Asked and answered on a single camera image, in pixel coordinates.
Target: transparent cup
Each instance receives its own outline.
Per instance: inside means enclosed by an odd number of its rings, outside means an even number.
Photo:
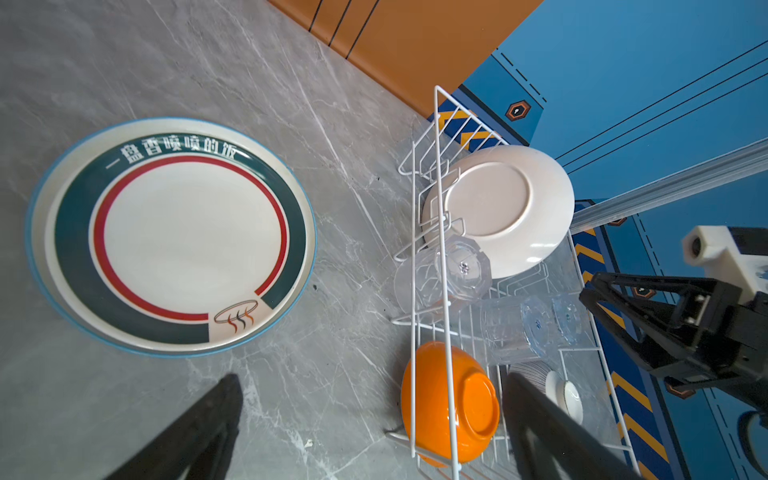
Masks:
[[[489,353],[499,363],[556,358],[558,348],[590,342],[578,293],[504,296],[472,306]]]
[[[478,244],[469,238],[451,235],[445,239],[445,267],[449,314],[482,298],[491,288],[491,262]],[[403,312],[411,311],[411,274],[416,264],[416,310],[442,306],[442,278],[440,255],[437,248],[427,248],[409,258],[395,272],[395,298]],[[422,316],[430,323],[442,319],[442,310]]]

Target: marble countertop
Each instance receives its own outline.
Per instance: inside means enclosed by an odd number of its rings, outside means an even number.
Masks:
[[[0,12],[0,472],[101,478],[227,372],[245,404],[228,478],[418,478],[402,423],[407,241],[396,161],[426,122],[264,0],[7,0]],[[316,213],[310,288],[267,334],[195,359],[124,353],[46,303],[23,225],[45,170],[135,118],[224,124],[285,160]]]

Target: white plate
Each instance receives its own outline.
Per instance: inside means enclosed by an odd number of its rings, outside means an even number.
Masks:
[[[316,249],[310,203],[285,164],[186,118],[134,121],[75,145],[38,186],[26,237],[60,313],[162,356],[264,332],[302,293]]]
[[[476,151],[451,166],[443,186],[445,210],[453,220],[464,219],[466,236],[491,261],[493,278],[516,275],[541,262],[563,240],[573,218],[568,174],[552,157],[530,147]],[[422,221],[437,217],[436,197],[432,188]],[[455,221],[452,231],[461,233],[461,224]],[[425,236],[430,244],[436,238],[436,230]]]

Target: orange wall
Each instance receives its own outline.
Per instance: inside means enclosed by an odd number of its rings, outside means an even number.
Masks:
[[[542,0],[270,0],[421,115]]]

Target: robotic claw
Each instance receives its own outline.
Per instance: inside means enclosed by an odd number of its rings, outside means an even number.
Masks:
[[[749,439],[755,422],[768,428],[768,229],[696,227],[683,250],[686,262],[710,278],[597,273],[579,300],[673,394],[687,398],[717,387],[754,407],[741,416],[739,437],[750,464],[768,478]],[[650,290],[672,293],[676,303],[637,295]],[[638,338],[599,303],[631,319],[641,330]]]

